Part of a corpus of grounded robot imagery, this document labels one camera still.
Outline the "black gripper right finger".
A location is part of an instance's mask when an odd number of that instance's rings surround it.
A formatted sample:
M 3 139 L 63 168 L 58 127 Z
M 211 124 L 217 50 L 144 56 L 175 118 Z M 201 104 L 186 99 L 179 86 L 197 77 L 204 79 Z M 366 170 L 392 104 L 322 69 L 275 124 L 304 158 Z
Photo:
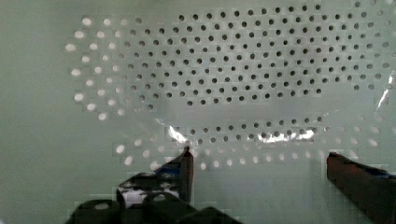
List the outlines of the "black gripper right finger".
M 330 152 L 327 178 L 374 224 L 395 224 L 395 175 Z

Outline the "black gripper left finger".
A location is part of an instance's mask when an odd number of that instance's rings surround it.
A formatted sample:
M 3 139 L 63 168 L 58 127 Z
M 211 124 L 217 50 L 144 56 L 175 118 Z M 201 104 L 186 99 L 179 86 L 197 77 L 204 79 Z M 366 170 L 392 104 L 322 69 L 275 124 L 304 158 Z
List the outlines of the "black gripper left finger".
M 120 183 L 114 200 L 80 204 L 65 224 L 242 224 L 208 206 L 191 205 L 193 156 L 189 147 L 153 172 Z

